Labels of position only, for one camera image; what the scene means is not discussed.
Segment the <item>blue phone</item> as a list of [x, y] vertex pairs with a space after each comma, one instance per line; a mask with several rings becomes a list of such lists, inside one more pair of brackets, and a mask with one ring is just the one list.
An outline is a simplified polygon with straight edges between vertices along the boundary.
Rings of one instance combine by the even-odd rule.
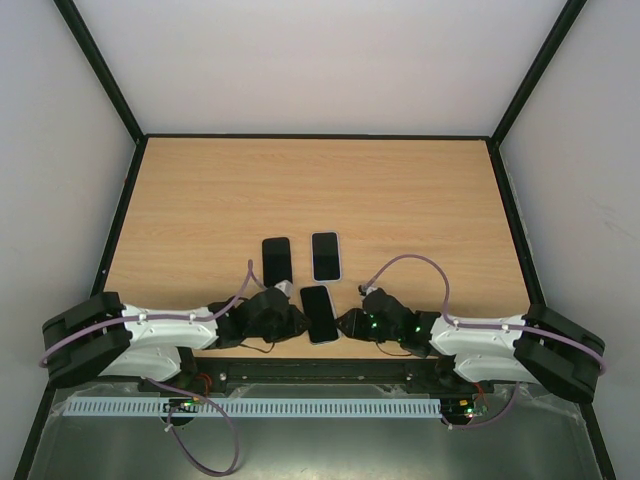
[[293, 281], [290, 241], [286, 237], [262, 241], [263, 283], [273, 287], [282, 281]]

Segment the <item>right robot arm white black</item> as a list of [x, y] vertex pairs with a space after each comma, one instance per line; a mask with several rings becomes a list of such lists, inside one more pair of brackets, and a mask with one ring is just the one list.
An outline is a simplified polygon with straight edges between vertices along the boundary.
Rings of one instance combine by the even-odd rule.
[[436, 379], [450, 392], [467, 383], [523, 382], [587, 404], [603, 373], [604, 341], [542, 304], [522, 315], [472, 319], [412, 311], [371, 287], [362, 306], [338, 317], [336, 326], [351, 339], [396, 342], [416, 357], [444, 358]]

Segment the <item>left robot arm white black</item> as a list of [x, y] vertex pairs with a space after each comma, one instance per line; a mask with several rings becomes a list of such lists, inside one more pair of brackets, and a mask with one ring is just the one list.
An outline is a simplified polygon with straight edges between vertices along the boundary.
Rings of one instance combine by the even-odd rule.
[[274, 344], [310, 326], [276, 287], [190, 310], [141, 308], [123, 303], [116, 292], [102, 292], [44, 323], [39, 365], [57, 389], [97, 377], [164, 382], [187, 369], [186, 350], [234, 348], [249, 338]]

